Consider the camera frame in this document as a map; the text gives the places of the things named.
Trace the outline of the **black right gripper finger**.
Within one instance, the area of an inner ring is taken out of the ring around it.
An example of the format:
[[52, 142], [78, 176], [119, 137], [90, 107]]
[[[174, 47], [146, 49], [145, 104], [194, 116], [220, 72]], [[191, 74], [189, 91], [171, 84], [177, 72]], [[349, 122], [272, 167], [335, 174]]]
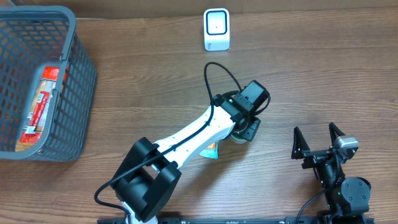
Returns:
[[342, 146], [344, 137], [346, 136], [333, 122], [329, 125], [329, 132], [332, 146]]
[[294, 142], [291, 159], [303, 159], [310, 152], [310, 148], [298, 126], [294, 128]]

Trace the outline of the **green lidded jar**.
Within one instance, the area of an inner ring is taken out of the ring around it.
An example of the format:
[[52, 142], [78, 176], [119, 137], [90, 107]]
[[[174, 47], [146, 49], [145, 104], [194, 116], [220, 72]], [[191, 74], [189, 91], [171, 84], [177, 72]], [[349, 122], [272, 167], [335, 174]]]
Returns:
[[244, 139], [244, 138], [242, 138], [242, 137], [239, 137], [239, 136], [236, 135], [236, 134], [231, 134], [229, 138], [230, 138], [230, 140], [231, 140], [232, 142], [235, 142], [236, 144], [245, 144], [245, 143], [247, 142], [246, 139]]

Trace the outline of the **teal snack pouch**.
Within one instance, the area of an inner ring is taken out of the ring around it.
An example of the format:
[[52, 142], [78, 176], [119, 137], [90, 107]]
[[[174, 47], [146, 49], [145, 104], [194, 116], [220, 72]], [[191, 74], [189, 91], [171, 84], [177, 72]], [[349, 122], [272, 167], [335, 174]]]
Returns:
[[217, 159], [218, 158], [218, 147], [219, 147], [219, 142], [214, 142], [210, 144], [208, 147], [206, 147], [202, 152], [200, 152], [200, 155], [205, 158], [209, 159]]

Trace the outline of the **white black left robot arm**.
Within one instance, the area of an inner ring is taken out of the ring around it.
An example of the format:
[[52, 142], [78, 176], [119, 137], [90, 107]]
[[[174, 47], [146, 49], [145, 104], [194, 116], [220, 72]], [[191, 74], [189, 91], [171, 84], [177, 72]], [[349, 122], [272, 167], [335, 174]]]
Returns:
[[261, 123], [258, 108], [270, 94], [253, 80], [243, 91], [214, 97], [198, 119], [156, 142], [141, 138], [131, 147], [114, 175], [111, 188], [127, 210], [124, 223], [157, 223], [181, 177], [181, 168], [220, 140], [252, 141]]

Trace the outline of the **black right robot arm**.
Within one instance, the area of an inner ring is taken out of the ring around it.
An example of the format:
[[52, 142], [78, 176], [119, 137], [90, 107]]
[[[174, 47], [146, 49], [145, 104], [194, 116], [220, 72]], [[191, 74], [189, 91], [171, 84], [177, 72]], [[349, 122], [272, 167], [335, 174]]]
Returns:
[[[342, 132], [334, 123], [328, 125], [331, 145], [328, 149], [311, 151], [299, 127], [294, 128], [291, 158], [303, 160], [303, 169], [312, 169], [322, 190], [299, 210], [295, 223], [373, 223], [364, 214], [369, 211], [371, 184], [362, 177], [345, 177], [341, 167], [356, 154], [359, 143], [354, 136]], [[320, 196], [328, 208], [315, 217], [303, 218], [304, 210]]]

